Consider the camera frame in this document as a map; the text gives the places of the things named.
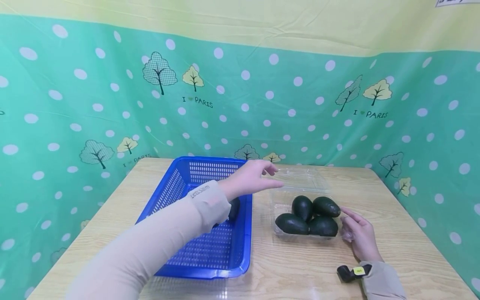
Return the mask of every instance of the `blue plastic basket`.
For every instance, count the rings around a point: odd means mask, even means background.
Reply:
[[[137,223],[174,203],[197,186],[222,180],[245,164],[245,160],[218,157],[175,159],[155,189]],[[155,274],[156,276],[215,279],[238,277],[250,265],[252,239],[252,195],[240,198],[235,221],[225,221],[191,240]]]

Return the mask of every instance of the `dark green avocado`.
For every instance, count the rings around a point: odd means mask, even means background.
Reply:
[[[329,216],[318,216],[308,223],[310,234],[322,237],[335,237],[338,224]]]
[[[340,207],[332,199],[321,196],[313,201],[313,212],[320,216],[336,218],[340,215]]]
[[[308,234],[307,222],[305,222],[300,217],[297,217],[294,214],[279,215],[275,220],[275,224],[283,232],[288,234],[301,234],[301,235]]]
[[[297,196],[292,202],[292,214],[305,222],[310,221],[313,215],[312,201],[306,196]]]

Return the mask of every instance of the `hand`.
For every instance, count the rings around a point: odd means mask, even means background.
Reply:
[[[342,207],[341,209],[347,215],[341,217],[342,230],[352,235],[352,239],[348,241],[352,244],[353,254],[361,261],[383,262],[384,260],[378,251],[372,224],[348,208]]]
[[[229,201],[236,197],[253,194],[267,189],[281,188],[283,182],[262,178],[267,173],[271,176],[278,171],[277,167],[266,160],[249,160],[230,177],[218,182]]]

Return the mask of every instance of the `wooden table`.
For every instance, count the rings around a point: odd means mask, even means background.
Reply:
[[[82,267],[135,223],[170,163],[170,159],[142,159],[28,299],[63,299]],[[308,169],[323,176],[340,205],[371,221],[380,252],[398,271],[409,299],[476,299],[373,171],[279,168]],[[269,195],[265,191],[253,198],[252,258],[244,276],[212,281],[156,277],[141,299],[364,299],[359,282],[341,284],[336,275],[338,266],[357,264],[348,245],[341,239],[327,245],[280,240],[271,227]]]

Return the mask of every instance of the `beige arm sleeve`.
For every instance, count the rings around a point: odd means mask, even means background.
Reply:
[[[80,272],[67,300],[137,300],[147,281],[187,242],[228,218],[216,181],[190,191],[119,235]]]
[[[372,269],[367,276],[362,278],[363,291],[368,300],[406,300],[400,279],[395,269],[382,262],[361,262],[364,266],[371,264]]]

